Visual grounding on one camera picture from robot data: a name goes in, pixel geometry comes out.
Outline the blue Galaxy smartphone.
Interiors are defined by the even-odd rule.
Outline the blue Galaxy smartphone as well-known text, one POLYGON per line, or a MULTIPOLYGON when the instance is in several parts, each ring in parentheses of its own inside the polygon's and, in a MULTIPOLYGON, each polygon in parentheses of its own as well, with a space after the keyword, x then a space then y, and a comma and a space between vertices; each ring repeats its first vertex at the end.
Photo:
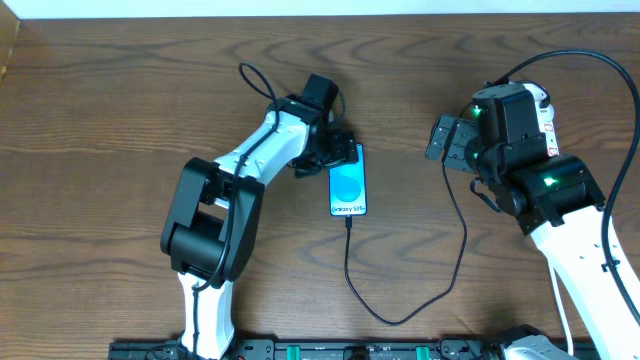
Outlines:
POLYGON ((329 211, 332 216, 367 213, 364 147, 356 146, 358 161, 329 170, 329 211))

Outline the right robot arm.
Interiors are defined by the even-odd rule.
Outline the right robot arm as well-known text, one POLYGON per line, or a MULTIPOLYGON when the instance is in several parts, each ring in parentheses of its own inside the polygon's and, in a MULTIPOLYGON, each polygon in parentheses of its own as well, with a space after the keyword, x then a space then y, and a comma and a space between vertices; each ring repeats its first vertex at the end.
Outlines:
POLYGON ((639 278, 586 164, 562 154, 547 90, 511 82, 476 92, 471 119, 442 114, 426 156, 474 174, 493 211, 515 218, 564 283, 602 359, 636 359, 639 278))

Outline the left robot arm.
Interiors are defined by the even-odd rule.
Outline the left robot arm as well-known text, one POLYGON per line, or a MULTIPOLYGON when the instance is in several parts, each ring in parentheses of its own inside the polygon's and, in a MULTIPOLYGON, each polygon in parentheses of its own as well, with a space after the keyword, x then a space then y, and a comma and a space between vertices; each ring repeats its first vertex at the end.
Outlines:
POLYGON ((343 100, 340 93, 276 98, 233 151, 185 164, 160 240, 184 292, 183 357, 220 359, 230 347, 233 286, 253 252, 264 193, 276 175, 291 166, 303 178, 357 161, 353 133, 339 128, 331 110, 343 100))

